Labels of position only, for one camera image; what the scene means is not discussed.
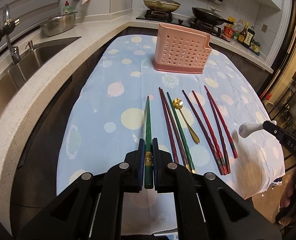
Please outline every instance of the table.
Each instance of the table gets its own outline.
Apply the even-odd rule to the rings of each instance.
[[[127,152],[138,148],[139,139],[145,136],[147,95],[152,137],[158,138],[160,149],[171,151],[158,87],[184,102],[182,112],[200,138],[200,144],[196,145],[178,114],[198,174],[215,173],[243,198],[267,190],[273,180],[285,174],[280,144],[265,131],[255,132],[245,139],[237,133],[243,122],[269,120],[253,88],[233,63],[216,50],[209,56],[203,74],[158,72],[152,65],[156,40],[157,37],[145,35],[122,36],[103,54],[69,117],[59,154],[57,194],[83,172],[104,173],[122,162]],[[189,94],[204,122],[191,93],[192,90],[197,92],[220,141],[204,85],[217,102],[239,156],[234,159],[224,134],[232,171],[226,176],[219,174],[196,117],[181,92],[184,89]],[[123,234],[151,234],[176,226],[173,194],[157,195],[155,190],[145,189],[139,194],[125,194]]]

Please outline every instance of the white countertop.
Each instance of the white countertop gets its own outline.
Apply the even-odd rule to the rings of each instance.
[[[38,30],[24,38],[17,45],[19,51],[29,40],[34,44],[81,36],[48,62],[46,62],[18,91],[8,104],[0,118],[0,221],[8,232],[10,226],[10,196],[16,167],[23,148],[40,115],[49,104],[53,96],[95,51],[129,26],[158,28],[158,22],[136,20],[140,14],[126,10],[109,15],[85,17],[88,22],[78,23],[76,26],[54,37],[45,37]],[[229,43],[212,37],[212,43],[231,50],[272,73],[272,69],[264,61],[248,51],[242,45]],[[11,57],[5,53],[0,57],[0,73],[9,65]]]

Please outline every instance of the stainless steel sink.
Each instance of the stainless steel sink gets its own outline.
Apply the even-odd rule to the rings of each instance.
[[[78,38],[80,37],[35,44],[35,50],[26,50],[21,55],[22,60],[18,64],[14,65],[11,63],[0,74],[0,116],[9,101],[26,81],[32,77],[45,62]]]

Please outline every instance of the pan lid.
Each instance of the pan lid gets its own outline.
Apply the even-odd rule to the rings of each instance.
[[[219,14],[215,13],[214,11],[207,10],[207,9],[204,9],[204,8],[197,8],[197,7],[193,7],[193,8],[198,10],[198,11],[202,11],[204,13],[207,13],[207,14],[210,14],[210,15],[213,15],[213,16],[216,16],[216,17],[219,17],[219,18],[223,19]]]
[[[144,0],[146,2],[156,2],[156,0]],[[173,0],[160,0],[162,3],[164,4],[176,4],[176,5],[180,5],[180,3],[173,1]]]

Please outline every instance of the chopstick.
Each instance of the chopstick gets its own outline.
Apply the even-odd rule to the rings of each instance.
[[[173,157],[173,160],[174,160],[175,163],[179,163],[178,155],[177,155],[177,150],[176,150],[176,146],[175,146],[175,141],[174,141],[174,137],[172,135],[172,131],[171,131],[171,126],[170,126],[170,122],[169,122],[169,119],[168,119],[166,105],[165,105],[165,102],[164,102],[164,99],[163,99],[162,93],[161,93],[161,88],[159,88],[159,93],[160,93],[160,99],[161,99],[161,103],[162,103],[162,108],[163,108],[164,115],[165,115],[165,120],[166,120],[166,125],[167,125],[167,130],[168,130],[168,136],[169,136],[170,145],[171,145],[172,157]]]
[[[146,146],[145,146],[145,185],[146,189],[153,188],[153,173],[152,173],[152,139],[151,139],[151,119],[150,119],[150,101],[147,96],[146,102],[147,121],[146,121]]]
[[[200,128],[202,129],[202,132],[203,132],[204,135],[205,135],[205,138],[206,138],[206,140],[207,140],[207,142],[208,142],[208,145],[209,145],[210,150],[211,150],[211,152],[212,152],[212,155],[213,155],[213,157],[214,157],[214,159],[215,159],[215,162],[216,162],[216,164],[217,164],[217,166],[218,166],[218,170],[219,170],[220,174],[221,174],[221,175],[224,175],[224,168],[223,168],[223,166],[222,166],[222,164],[221,164],[221,161],[220,161],[220,159],[219,159],[219,157],[218,157],[218,155],[217,155],[217,152],[216,152],[216,150],[215,150],[215,147],[214,147],[213,143],[211,142],[211,139],[210,139],[210,137],[209,137],[209,135],[208,135],[208,133],[207,133],[207,130],[206,130],[205,126],[203,125],[203,123],[202,123],[202,121],[201,121],[201,119],[200,119],[200,117],[199,117],[199,115],[198,115],[196,109],[194,108],[193,104],[191,103],[191,101],[190,101],[189,97],[187,96],[187,94],[185,93],[185,91],[182,90],[182,92],[184,93],[184,96],[185,96],[185,98],[187,99],[187,101],[188,101],[188,103],[189,103],[189,105],[190,105],[190,107],[191,107],[193,113],[195,114],[195,117],[197,118],[197,121],[198,121],[198,123],[199,123],[199,125],[200,125]]]
[[[190,155],[190,151],[189,151],[187,141],[186,141],[186,138],[185,138],[185,134],[183,132],[183,129],[182,129],[181,124],[179,122],[175,107],[172,104],[172,100],[171,100],[171,97],[170,97],[168,92],[167,92],[167,96],[168,96],[169,103],[171,105],[172,112],[174,113],[174,116],[175,116],[175,119],[176,119],[176,123],[177,123],[179,133],[180,133],[180,136],[181,136],[181,140],[183,141],[183,145],[184,145],[184,149],[185,149],[185,152],[186,152],[186,155],[187,155],[187,159],[188,159],[190,169],[191,169],[192,173],[196,173],[195,166],[193,165],[192,158],[191,158],[191,155]]]
[[[218,120],[218,117],[217,117],[217,114],[216,114],[216,110],[214,108],[213,101],[211,101],[211,99],[209,97],[209,93],[207,93],[207,96],[208,96],[210,106],[211,106],[212,112],[213,112],[215,120],[216,120],[216,125],[217,125],[217,129],[218,129],[218,132],[219,132],[221,147],[222,147],[223,153],[224,153],[224,159],[225,159],[225,163],[226,163],[226,167],[227,167],[227,172],[229,174],[230,173],[230,164],[229,164],[229,158],[228,158],[228,153],[227,153],[227,149],[226,149],[225,140],[224,140],[224,137],[223,137],[223,132],[221,131],[221,127],[220,127],[220,123],[219,123],[219,120]]]
[[[167,109],[167,112],[168,112],[168,115],[169,115],[169,118],[170,118],[170,121],[171,121],[171,124],[172,124],[172,128],[173,128],[173,131],[174,131],[175,136],[176,136],[176,140],[177,140],[177,144],[178,144],[178,147],[179,147],[181,158],[183,160],[183,164],[191,172],[189,162],[188,162],[188,159],[186,157],[186,153],[185,153],[185,150],[184,150],[184,147],[183,147],[183,143],[180,140],[179,133],[178,133],[178,130],[177,130],[177,127],[176,127],[176,123],[175,123],[174,118],[173,118],[173,116],[171,114],[171,110],[170,110],[169,105],[167,103],[166,96],[165,96],[164,91],[162,90],[162,88],[159,88],[159,92],[160,92],[160,96],[161,96],[161,101],[163,101],[165,103],[165,106],[166,106],[166,109]]]
[[[215,137],[214,131],[213,131],[213,129],[212,129],[210,123],[209,123],[209,120],[208,120],[208,118],[207,118],[207,116],[206,116],[206,113],[205,113],[204,109],[202,108],[201,103],[199,102],[199,99],[198,99],[198,97],[197,97],[195,91],[192,91],[192,93],[193,93],[193,95],[194,95],[194,97],[195,97],[195,99],[196,99],[196,101],[197,101],[197,104],[198,104],[200,110],[201,110],[202,116],[204,117],[204,119],[205,119],[205,121],[206,121],[206,124],[207,124],[208,130],[209,130],[209,132],[210,132],[210,135],[211,135],[212,141],[214,142],[215,149],[216,149],[216,152],[217,152],[217,156],[220,158],[221,165],[222,165],[223,170],[224,170],[224,174],[223,174],[223,175],[226,175],[226,174],[228,173],[228,171],[227,171],[227,167],[225,166],[224,158],[223,158],[223,155],[222,155],[222,153],[221,153],[221,151],[220,151],[220,148],[219,148],[218,142],[217,142],[217,140],[216,140],[216,137]]]
[[[211,94],[210,94],[210,92],[209,92],[209,90],[208,90],[208,88],[206,86],[205,86],[205,89],[206,89],[207,93],[209,94],[209,97],[210,97],[211,101],[214,103],[214,107],[215,107],[215,109],[216,109],[216,111],[218,113],[219,119],[221,120],[221,123],[223,124],[224,130],[225,130],[226,135],[228,137],[228,141],[229,141],[229,144],[230,144],[230,147],[231,147],[231,150],[232,150],[232,154],[233,154],[234,158],[236,159],[238,157],[238,154],[237,154],[235,145],[233,144],[233,140],[232,140],[232,138],[230,136],[230,133],[229,133],[229,130],[228,130],[227,125],[225,123],[225,120],[224,120],[223,116],[221,115],[221,112],[219,111],[215,100],[211,96]]]

